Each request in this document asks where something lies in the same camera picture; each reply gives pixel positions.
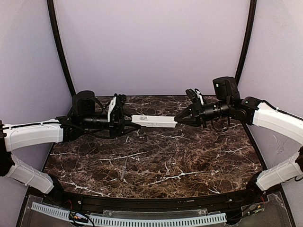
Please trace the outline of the white remote control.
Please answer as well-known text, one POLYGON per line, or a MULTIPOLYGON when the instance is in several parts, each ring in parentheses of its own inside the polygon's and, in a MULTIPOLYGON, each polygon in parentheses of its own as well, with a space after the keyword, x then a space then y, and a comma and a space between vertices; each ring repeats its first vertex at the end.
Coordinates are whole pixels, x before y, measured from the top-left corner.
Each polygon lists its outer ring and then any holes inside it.
POLYGON ((175 128, 177 125, 173 116, 132 115, 131 122, 150 128, 175 128))

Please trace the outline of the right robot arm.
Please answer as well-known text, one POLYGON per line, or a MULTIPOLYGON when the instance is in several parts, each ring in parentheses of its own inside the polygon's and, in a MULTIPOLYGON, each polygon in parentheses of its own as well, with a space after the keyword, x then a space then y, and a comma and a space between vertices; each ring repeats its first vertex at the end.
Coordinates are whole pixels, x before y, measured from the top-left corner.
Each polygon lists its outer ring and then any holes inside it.
MULTIPOLYGON (((263 127, 302 144, 303 119, 273 107, 269 102, 254 97, 242 99, 234 77, 220 77, 213 80, 217 102, 205 104, 197 89, 186 90, 192 104, 175 116, 177 123, 206 127, 207 121, 227 117, 247 125, 263 127)), ((266 191, 272 186, 286 182, 303 174, 303 150, 277 164, 253 175, 248 189, 266 191)))

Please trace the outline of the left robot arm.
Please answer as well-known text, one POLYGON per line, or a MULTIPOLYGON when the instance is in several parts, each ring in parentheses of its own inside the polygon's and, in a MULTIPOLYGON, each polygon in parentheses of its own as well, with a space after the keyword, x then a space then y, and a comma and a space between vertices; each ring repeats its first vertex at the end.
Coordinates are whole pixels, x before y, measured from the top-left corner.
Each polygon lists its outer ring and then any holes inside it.
POLYGON ((103 139, 114 139, 141 125, 133 115, 123 110, 125 95, 114 94, 103 105, 93 91, 81 91, 72 96, 72 107, 66 116, 44 122, 5 124, 0 126, 0 175, 33 187, 46 195, 62 194, 64 189, 53 175, 42 173, 18 159, 12 151, 45 143, 70 142, 84 134, 98 137, 98 131, 108 131, 103 139))

